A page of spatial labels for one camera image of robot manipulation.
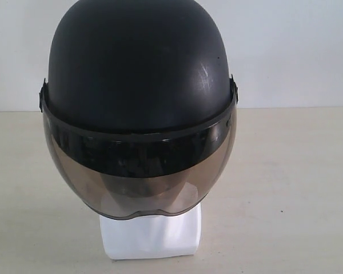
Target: helmet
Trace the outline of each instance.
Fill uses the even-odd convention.
[[[58,171],[116,220],[195,207],[229,159],[236,104],[220,32],[192,0],[78,1],[40,92]]]

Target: white wall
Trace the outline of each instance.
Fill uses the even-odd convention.
[[[55,28],[76,0],[0,0],[0,111],[37,111]],[[343,0],[199,0],[240,107],[343,106]]]

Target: visor hinge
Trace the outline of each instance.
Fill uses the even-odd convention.
[[[43,100],[45,98],[45,89],[47,88],[46,78],[43,81],[43,86],[39,92],[39,109],[43,112]]]
[[[238,103],[239,102],[238,86],[236,85],[236,83],[234,81],[233,75],[231,75],[231,78],[230,78],[230,89],[231,89],[233,99],[236,98],[236,103]]]

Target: helmet stand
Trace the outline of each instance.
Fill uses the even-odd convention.
[[[113,220],[100,216],[105,253],[113,260],[194,255],[201,238],[201,204],[178,216]]]

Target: tinted visor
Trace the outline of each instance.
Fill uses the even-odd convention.
[[[118,136],[70,126],[43,103],[58,171],[91,209],[116,220],[192,209],[221,175],[235,140],[235,104],[198,131]]]

